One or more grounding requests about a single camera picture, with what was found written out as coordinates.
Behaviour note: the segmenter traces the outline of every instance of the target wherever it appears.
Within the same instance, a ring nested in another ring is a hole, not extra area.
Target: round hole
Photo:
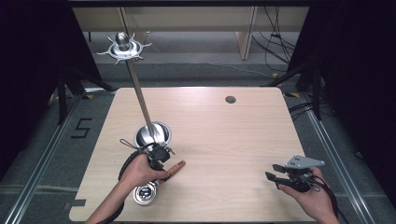
[[[233,96],[227,96],[227,97],[225,98],[225,102],[227,102],[228,104],[233,104],[233,103],[236,102],[236,98],[233,97]]]

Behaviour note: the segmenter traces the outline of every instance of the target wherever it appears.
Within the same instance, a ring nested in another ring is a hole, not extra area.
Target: human hand
[[[169,174],[166,171],[155,171],[149,167],[148,156],[140,154],[134,158],[125,169],[120,182],[126,182],[131,187],[145,186],[151,180],[164,179]]]
[[[313,175],[323,179],[323,174],[317,167],[311,167]],[[323,183],[319,178],[315,178],[319,183]],[[332,201],[326,192],[320,186],[320,190],[312,190],[301,193],[291,187],[285,185],[278,185],[279,189],[294,198],[297,203],[303,208],[307,215],[312,217],[319,223],[339,223],[337,217],[332,210]]]

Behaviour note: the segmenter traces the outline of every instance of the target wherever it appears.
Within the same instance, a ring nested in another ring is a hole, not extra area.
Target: gray carpet
[[[265,64],[235,64],[231,67],[208,63],[163,63],[136,65],[142,87],[180,87],[180,86],[252,86],[258,87],[271,82],[274,72]],[[125,64],[98,64],[104,82],[114,87],[132,87]],[[295,92],[294,85],[298,77],[283,83],[279,88],[283,92]],[[96,87],[84,81],[86,87]],[[81,99],[73,112],[62,137],[60,145],[51,158],[48,169],[40,180],[35,196],[30,202],[21,223],[71,223],[68,218],[69,205],[73,202],[78,186],[90,160],[96,139],[111,105],[113,94],[95,94],[91,100]],[[288,107],[300,104],[298,97],[285,97]],[[394,223],[396,212],[375,178],[362,159],[353,155],[355,150],[347,133],[339,123],[337,117],[331,116],[331,109],[325,108],[322,114],[323,123],[343,162],[351,173],[359,190],[369,204],[377,223]],[[80,119],[81,126],[90,128],[85,138],[85,131],[76,130]],[[58,103],[54,102],[43,116],[40,125],[29,145],[14,161],[13,166],[0,184],[0,218],[6,217],[7,212],[15,203],[22,186],[33,172],[46,144],[52,136],[58,121]],[[340,210],[346,215],[349,223],[360,223],[355,210],[345,194],[344,188],[336,175],[332,164],[323,148],[310,119],[303,113],[294,120],[297,134],[300,137],[305,155],[310,158],[324,160],[326,166],[322,171],[330,183]]]

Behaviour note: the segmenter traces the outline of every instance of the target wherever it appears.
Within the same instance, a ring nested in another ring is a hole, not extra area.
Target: wooden table
[[[291,197],[265,177],[272,164],[304,155],[278,88],[144,88],[153,121],[172,131],[176,156],[165,169],[186,166],[158,188],[149,206],[132,194],[117,221],[266,222],[310,221]],[[234,104],[225,101],[236,99]],[[109,109],[70,218],[83,221],[117,183],[121,166],[145,121],[134,89],[119,89]]]

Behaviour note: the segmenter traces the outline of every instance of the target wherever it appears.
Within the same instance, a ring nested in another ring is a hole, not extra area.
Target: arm
[[[317,167],[312,167],[313,175],[323,179],[323,174]],[[332,210],[332,201],[324,189],[320,191],[309,190],[305,193],[296,191],[288,186],[279,185],[279,189],[294,198],[307,215],[320,224],[339,224],[337,217]]]
[[[154,179],[164,179],[169,174],[166,171],[155,171],[149,167],[147,155],[138,155],[126,168],[121,180],[110,191],[99,207],[86,221],[87,224],[98,223],[116,212],[126,197],[135,187],[144,186]]]

